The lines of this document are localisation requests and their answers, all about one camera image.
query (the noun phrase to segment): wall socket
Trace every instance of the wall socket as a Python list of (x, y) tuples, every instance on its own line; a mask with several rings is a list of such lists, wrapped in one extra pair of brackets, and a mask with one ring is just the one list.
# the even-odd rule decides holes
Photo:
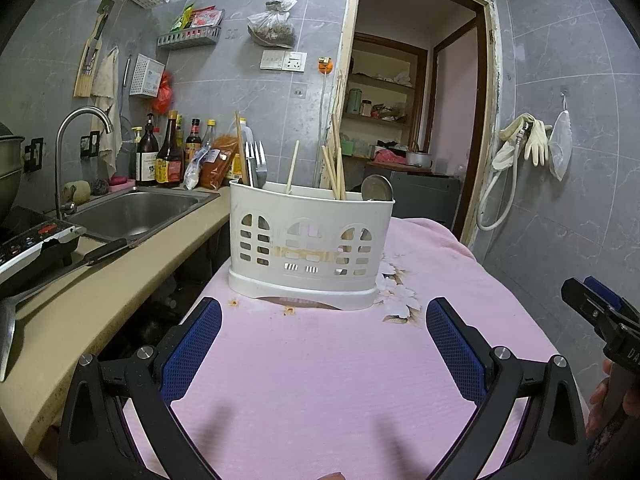
[(291, 70), (304, 72), (306, 52), (288, 52), (285, 50), (265, 50), (262, 53), (260, 68), (263, 70)]
[(293, 72), (304, 72), (306, 63), (306, 52), (285, 52), (282, 63), (283, 70)]
[(296, 99), (305, 99), (306, 98), (306, 84), (305, 83), (295, 83), (291, 86), (290, 97)]

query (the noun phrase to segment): human hand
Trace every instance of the human hand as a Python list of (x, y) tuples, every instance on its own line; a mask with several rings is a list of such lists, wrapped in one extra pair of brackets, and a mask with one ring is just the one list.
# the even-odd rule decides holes
[[(602, 362), (602, 370), (607, 375), (611, 375), (611, 365), (613, 362), (610, 359), (604, 359)], [(595, 436), (602, 428), (602, 416), (603, 416), (603, 403), (609, 391), (609, 378), (606, 377), (598, 384), (594, 393), (589, 398), (589, 403), (593, 405), (589, 418), (587, 419), (586, 432), (587, 438)], [(628, 416), (640, 416), (640, 389), (632, 387), (625, 394), (622, 400), (622, 408)]]

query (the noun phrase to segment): doorway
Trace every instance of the doorway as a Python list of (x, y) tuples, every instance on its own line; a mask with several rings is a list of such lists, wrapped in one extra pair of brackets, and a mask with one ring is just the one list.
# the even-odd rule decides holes
[[(359, 155), (342, 158), (347, 188), (371, 173), (391, 176), (394, 216), (434, 219), (465, 244), (497, 115), (492, 12), (487, 0), (348, 0), (332, 96), (341, 148)], [(404, 70), (390, 58), (404, 59)], [(405, 96), (371, 78), (404, 85)], [(434, 164), (408, 166), (407, 151), (429, 153)], [(329, 185), (325, 167), (321, 185)]]

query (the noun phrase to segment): pot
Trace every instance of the pot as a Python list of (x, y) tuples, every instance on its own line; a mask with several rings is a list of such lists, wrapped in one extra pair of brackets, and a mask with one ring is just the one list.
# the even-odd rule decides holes
[(428, 170), (433, 165), (433, 157), (429, 153), (406, 152), (406, 163)]
[(22, 150), (24, 137), (12, 135), (9, 128), (0, 123), (0, 222), (11, 209), (18, 194), (22, 176)]

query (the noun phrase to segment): blue gripper pad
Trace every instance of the blue gripper pad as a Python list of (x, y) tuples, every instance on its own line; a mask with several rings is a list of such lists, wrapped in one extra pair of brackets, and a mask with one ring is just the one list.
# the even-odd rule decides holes
[(213, 298), (202, 298), (180, 325), (158, 345), (156, 378), (166, 404), (181, 399), (222, 326), (222, 309)]
[(585, 278), (584, 284), (598, 296), (600, 296), (604, 301), (609, 303), (617, 312), (620, 312), (622, 310), (622, 302), (620, 301), (620, 296), (613, 292), (613, 290), (611, 290), (608, 286), (603, 285), (593, 276)]
[[(441, 304), (443, 300), (444, 298), (436, 298), (428, 304), (427, 330), (436, 343), (451, 377), (456, 381), (460, 394), (478, 406), (486, 397), (485, 368), (462, 332), (447, 315)], [(444, 304), (452, 310), (446, 300)]]

